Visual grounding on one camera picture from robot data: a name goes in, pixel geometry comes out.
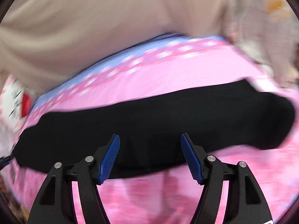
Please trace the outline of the black pants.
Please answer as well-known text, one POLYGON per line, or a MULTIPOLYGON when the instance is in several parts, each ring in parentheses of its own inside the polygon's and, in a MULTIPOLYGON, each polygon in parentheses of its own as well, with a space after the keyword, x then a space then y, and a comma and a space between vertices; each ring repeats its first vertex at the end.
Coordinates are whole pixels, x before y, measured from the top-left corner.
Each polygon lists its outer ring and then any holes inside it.
POLYGON ((206 152, 234 145, 277 148, 295 121, 285 97, 259 92, 246 80, 74 112, 50 112, 20 135, 18 164, 48 173, 56 162, 74 164, 120 136, 111 178, 146 175, 185 162, 180 136, 206 152))

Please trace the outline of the white cat face pillow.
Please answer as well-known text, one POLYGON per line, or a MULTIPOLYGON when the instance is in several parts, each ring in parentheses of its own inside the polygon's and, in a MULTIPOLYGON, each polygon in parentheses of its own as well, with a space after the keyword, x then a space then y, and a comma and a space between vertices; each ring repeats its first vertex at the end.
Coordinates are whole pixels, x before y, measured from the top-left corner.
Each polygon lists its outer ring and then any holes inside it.
POLYGON ((38 95, 9 75, 1 91, 1 157, 8 156, 38 95))

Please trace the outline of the pink floral bed sheet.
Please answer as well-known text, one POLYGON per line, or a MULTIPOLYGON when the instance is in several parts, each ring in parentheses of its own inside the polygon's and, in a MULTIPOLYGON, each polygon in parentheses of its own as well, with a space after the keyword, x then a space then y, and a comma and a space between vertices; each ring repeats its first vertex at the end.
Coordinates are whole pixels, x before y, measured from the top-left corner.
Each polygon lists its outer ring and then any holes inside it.
MULTIPOLYGON (((50 111, 70 111, 151 97, 185 88, 248 78, 259 91, 289 98, 298 105, 298 88, 280 88, 259 66, 222 39, 166 38, 103 60, 57 89, 44 94, 25 127, 50 111)), ((245 161, 258 180, 275 223, 298 197, 298 124, 276 149, 247 146, 216 152, 228 163, 245 161)), ((108 180, 98 188, 112 223, 189 223, 202 187, 186 165, 148 176, 108 180)))

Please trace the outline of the beige duvet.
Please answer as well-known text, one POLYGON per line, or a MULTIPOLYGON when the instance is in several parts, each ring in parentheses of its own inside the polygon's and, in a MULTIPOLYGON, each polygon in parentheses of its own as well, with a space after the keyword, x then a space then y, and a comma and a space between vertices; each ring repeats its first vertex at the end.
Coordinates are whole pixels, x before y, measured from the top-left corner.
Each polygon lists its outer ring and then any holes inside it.
POLYGON ((166 33, 216 35, 226 0, 1 0, 1 80, 39 93, 166 33))

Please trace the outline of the grey floral blanket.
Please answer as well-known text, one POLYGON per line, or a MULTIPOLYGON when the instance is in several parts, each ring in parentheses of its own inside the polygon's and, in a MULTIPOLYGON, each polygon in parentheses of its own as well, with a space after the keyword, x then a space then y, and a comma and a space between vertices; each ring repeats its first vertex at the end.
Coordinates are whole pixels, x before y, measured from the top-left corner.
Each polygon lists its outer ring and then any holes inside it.
POLYGON ((286 0, 228 0, 222 31, 279 86, 298 87, 298 18, 286 0))

